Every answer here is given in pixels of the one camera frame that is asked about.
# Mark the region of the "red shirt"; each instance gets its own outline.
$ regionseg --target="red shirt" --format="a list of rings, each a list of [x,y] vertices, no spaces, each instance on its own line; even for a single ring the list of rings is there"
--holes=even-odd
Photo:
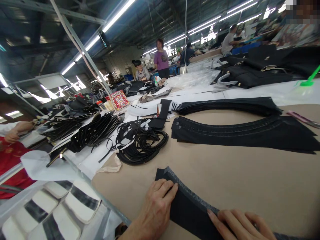
[[[0,141],[5,142],[4,137],[0,137]],[[20,157],[31,150],[25,148],[22,143],[16,142],[0,152],[0,175],[9,171],[11,168],[19,164]],[[22,169],[4,184],[25,189],[35,181],[29,178],[25,169]],[[0,191],[0,199],[9,199],[15,194]]]

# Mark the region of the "wall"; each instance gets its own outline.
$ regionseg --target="wall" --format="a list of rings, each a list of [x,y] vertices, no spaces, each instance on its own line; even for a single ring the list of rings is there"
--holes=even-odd
[[[112,53],[106,54],[102,57],[106,64],[108,72],[115,72],[117,76],[120,74],[128,74],[126,69],[132,67],[132,60],[140,60],[140,56],[143,54],[142,49],[138,49],[136,46],[121,47],[114,50]]]

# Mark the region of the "cardboard table surface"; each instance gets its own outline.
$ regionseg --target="cardboard table surface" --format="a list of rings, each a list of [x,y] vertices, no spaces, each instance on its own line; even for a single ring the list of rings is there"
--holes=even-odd
[[[320,122],[320,105],[280,108],[284,115],[292,110]],[[241,124],[262,118],[234,110],[209,110],[185,117],[212,125]],[[254,212],[274,232],[311,237],[319,223],[319,152],[312,155],[270,148],[178,143],[171,139],[173,120],[166,122],[164,128],[169,135],[168,143],[150,162],[140,166],[123,164],[118,173],[94,176],[93,186],[120,212],[134,220],[157,168],[169,166],[188,188],[212,206]],[[320,129],[308,128],[320,135]],[[161,239],[198,238],[170,221]]]

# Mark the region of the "purple t-shirt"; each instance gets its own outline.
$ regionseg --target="purple t-shirt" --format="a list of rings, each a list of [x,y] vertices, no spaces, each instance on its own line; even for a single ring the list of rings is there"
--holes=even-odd
[[[153,62],[154,64],[158,65],[158,71],[169,68],[169,58],[167,52],[165,50],[163,50],[162,53],[157,51],[154,56]]]

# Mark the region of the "person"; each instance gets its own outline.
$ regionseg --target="person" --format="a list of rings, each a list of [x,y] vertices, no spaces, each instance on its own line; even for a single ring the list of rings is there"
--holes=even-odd
[[[137,69],[136,80],[137,81],[145,81],[145,82],[149,81],[150,74],[149,74],[147,68],[142,66],[141,61],[140,60],[135,61],[134,65]]]
[[[169,57],[165,50],[163,50],[163,40],[159,38],[157,40],[157,49],[158,51],[154,55],[154,66],[158,69],[160,78],[169,78]]]
[[[187,48],[182,52],[181,54],[181,61],[180,61],[180,66],[183,67],[183,66],[188,66],[190,64],[190,57],[195,54],[195,55],[200,55],[201,52],[198,50],[198,51],[194,51],[192,49],[192,46],[191,46],[191,42],[188,42],[187,43]]]
[[[33,127],[33,122],[15,122],[0,125],[0,175],[19,164],[21,162],[20,157],[30,151],[19,142],[19,139],[23,132],[30,131]],[[4,184],[25,189],[34,182],[29,178],[26,170],[22,169]],[[9,199],[14,195],[13,193],[0,191],[0,199]]]
[[[320,45],[320,25],[286,24],[272,39],[270,44],[287,47]]]
[[[177,53],[177,55],[173,58],[173,62],[179,62],[180,61],[180,55],[181,55],[181,53],[180,52],[178,52]]]
[[[115,81],[114,81],[114,77],[112,75],[112,73],[110,72],[109,75],[108,75],[108,80],[109,80],[109,83],[111,85],[114,85],[115,84]]]
[[[132,60],[132,75],[133,75],[133,79],[136,79],[136,66],[134,65],[134,62],[136,60]]]
[[[231,52],[233,45],[238,44],[240,41],[235,41],[233,40],[233,36],[237,31],[237,25],[233,24],[232,27],[230,28],[230,32],[228,35],[224,38],[222,44],[221,44],[221,53],[223,55],[226,55],[227,53]]]
[[[178,184],[160,179],[152,183],[139,216],[119,240],[156,240],[169,225],[171,203]],[[240,210],[222,210],[216,216],[207,210],[208,217],[224,240],[276,240],[269,226],[260,216]]]
[[[233,40],[240,41],[246,38],[243,28],[238,28],[236,34],[233,36]]]

